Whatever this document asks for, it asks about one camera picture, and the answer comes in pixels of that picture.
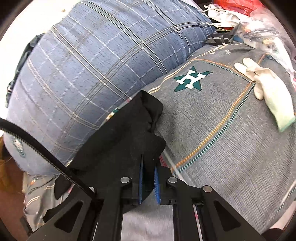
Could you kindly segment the black pants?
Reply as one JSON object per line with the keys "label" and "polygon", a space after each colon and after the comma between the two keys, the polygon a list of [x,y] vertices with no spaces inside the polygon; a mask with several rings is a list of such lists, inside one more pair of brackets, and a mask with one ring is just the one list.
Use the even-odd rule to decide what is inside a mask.
{"label": "black pants", "polygon": [[97,190],[124,176],[142,180],[145,200],[154,189],[154,168],[166,146],[154,133],[163,107],[141,90],[84,143],[67,169]]}

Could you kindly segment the red plastic bag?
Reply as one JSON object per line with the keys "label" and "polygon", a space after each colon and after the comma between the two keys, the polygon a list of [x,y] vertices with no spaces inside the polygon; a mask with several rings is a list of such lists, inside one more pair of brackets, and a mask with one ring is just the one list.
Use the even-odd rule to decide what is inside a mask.
{"label": "red plastic bag", "polygon": [[247,16],[250,16],[255,10],[265,7],[259,0],[212,0],[212,4],[217,4],[225,10],[235,11]]}

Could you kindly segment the clear plastic bag clutter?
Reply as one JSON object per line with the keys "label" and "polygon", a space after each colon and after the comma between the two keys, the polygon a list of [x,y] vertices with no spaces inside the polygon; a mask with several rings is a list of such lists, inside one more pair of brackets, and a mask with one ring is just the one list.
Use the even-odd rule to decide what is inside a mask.
{"label": "clear plastic bag clutter", "polygon": [[250,16],[223,9],[217,4],[205,6],[208,17],[218,33],[229,33],[233,41],[270,54],[284,69],[295,86],[295,45],[280,21],[267,8]]}

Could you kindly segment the white work glove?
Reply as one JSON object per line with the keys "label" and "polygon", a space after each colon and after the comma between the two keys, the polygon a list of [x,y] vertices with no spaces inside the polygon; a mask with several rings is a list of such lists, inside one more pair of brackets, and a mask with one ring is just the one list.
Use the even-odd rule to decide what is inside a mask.
{"label": "white work glove", "polygon": [[255,97],[266,102],[281,133],[295,122],[290,92],[285,83],[271,69],[259,66],[250,58],[244,58],[242,63],[235,63],[234,67],[255,82]]}

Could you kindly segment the brown fuzzy garment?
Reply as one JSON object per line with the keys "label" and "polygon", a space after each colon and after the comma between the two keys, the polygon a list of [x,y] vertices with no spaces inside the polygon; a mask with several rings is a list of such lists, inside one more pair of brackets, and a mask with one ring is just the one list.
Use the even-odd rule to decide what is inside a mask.
{"label": "brown fuzzy garment", "polygon": [[5,191],[8,193],[14,193],[15,187],[9,177],[8,172],[6,171],[6,164],[4,160],[4,140],[1,137],[1,144],[0,144],[0,188],[1,191]]}

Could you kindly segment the blue plaid folded quilt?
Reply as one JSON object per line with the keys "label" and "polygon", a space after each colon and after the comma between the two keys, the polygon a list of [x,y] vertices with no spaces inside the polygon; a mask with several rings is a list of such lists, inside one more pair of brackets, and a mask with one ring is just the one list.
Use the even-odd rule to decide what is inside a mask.
{"label": "blue plaid folded quilt", "polygon": [[214,33],[184,1],[80,1],[38,41],[15,81],[6,119],[61,163],[141,89],[167,76]]}

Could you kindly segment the dark blue garment behind quilt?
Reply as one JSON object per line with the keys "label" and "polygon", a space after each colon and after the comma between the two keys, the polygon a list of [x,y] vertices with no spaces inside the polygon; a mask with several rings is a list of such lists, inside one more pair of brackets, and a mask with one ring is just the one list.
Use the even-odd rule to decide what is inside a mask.
{"label": "dark blue garment behind quilt", "polygon": [[25,62],[27,61],[28,57],[30,56],[31,52],[35,48],[35,46],[38,44],[38,42],[41,40],[41,38],[44,36],[44,33],[36,35],[25,47],[25,49],[22,52],[22,55],[20,57],[20,60],[16,66],[15,75],[13,77],[13,80],[8,84],[6,89],[6,108],[8,108],[11,95],[14,89],[14,86],[16,84],[16,80],[20,74],[20,71],[22,67],[24,66]]}

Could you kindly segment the brown wooden bed frame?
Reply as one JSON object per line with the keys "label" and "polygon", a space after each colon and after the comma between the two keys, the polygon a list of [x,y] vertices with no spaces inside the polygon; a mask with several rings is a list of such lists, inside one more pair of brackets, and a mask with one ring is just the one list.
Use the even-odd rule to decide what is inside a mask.
{"label": "brown wooden bed frame", "polygon": [[6,170],[12,179],[15,191],[13,193],[1,191],[1,219],[16,240],[27,240],[27,233],[20,222],[20,218],[23,217],[23,172],[13,159],[6,163]]}

